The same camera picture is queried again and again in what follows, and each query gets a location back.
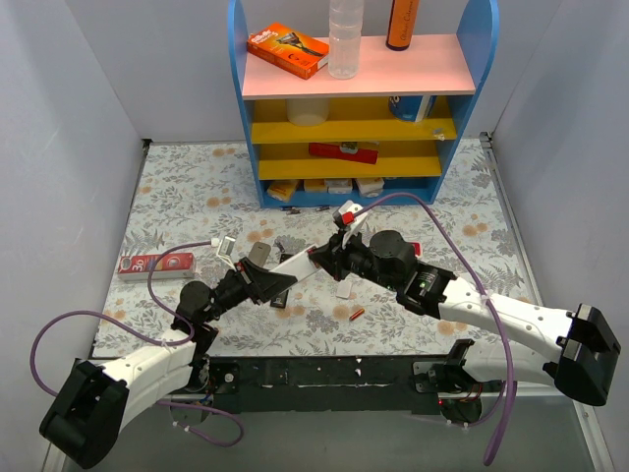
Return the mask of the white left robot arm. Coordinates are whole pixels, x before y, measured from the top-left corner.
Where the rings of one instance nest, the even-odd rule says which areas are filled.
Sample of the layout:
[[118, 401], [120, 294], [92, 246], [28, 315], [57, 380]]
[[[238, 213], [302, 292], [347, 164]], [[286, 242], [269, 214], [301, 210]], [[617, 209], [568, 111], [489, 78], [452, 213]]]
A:
[[214, 288], [201, 281], [180, 292], [175, 320], [157, 339], [109, 363], [73, 367], [39, 426], [40, 434], [88, 469], [111, 450], [122, 429], [173, 390], [202, 391], [203, 356], [218, 332], [209, 326], [251, 300], [265, 303], [298, 282], [285, 265], [274, 270], [241, 259]]

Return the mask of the black remote control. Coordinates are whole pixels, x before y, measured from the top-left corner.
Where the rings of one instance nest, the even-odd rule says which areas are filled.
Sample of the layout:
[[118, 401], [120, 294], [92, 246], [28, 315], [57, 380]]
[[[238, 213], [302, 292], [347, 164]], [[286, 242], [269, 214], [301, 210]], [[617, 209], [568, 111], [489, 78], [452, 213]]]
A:
[[269, 303], [272, 308], [284, 310], [287, 306], [289, 290], [281, 292], [275, 296]]

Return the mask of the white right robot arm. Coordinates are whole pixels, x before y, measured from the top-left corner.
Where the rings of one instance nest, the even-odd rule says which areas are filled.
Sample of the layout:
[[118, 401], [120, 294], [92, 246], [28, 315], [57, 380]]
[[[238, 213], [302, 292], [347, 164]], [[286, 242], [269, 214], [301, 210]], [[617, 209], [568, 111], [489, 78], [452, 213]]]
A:
[[602, 311], [582, 304], [574, 312], [484, 294], [453, 272], [421, 262], [413, 245], [393, 230], [333, 235], [311, 249], [310, 260], [335, 280], [348, 274], [392, 290], [406, 310], [438, 320], [473, 325], [529, 349], [540, 363], [530, 376], [513, 368], [517, 382], [552, 384], [581, 403], [604, 406], [621, 346]]

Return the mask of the red battery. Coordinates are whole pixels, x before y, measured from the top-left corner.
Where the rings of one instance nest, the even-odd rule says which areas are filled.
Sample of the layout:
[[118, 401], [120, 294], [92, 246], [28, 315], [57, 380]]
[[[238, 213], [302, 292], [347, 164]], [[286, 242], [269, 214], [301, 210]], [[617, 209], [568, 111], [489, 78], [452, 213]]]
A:
[[366, 311], [366, 310], [365, 310], [364, 308], [362, 308], [362, 309], [360, 309], [360, 310], [356, 311], [356, 312], [355, 312], [355, 313], [354, 313], [354, 314], [353, 314], [353, 315], [349, 318], [349, 321], [350, 321], [350, 322], [355, 321], [355, 320], [356, 320], [356, 319], [358, 319], [360, 316], [362, 316], [362, 315], [365, 313], [365, 311]]

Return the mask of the white battery cover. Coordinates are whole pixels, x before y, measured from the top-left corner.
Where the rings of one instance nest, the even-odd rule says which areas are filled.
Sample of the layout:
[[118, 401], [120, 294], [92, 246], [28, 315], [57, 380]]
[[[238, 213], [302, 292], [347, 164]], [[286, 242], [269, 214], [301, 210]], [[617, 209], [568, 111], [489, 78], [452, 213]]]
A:
[[352, 281], [342, 280], [338, 283], [335, 296], [340, 299], [349, 299], [352, 293]]

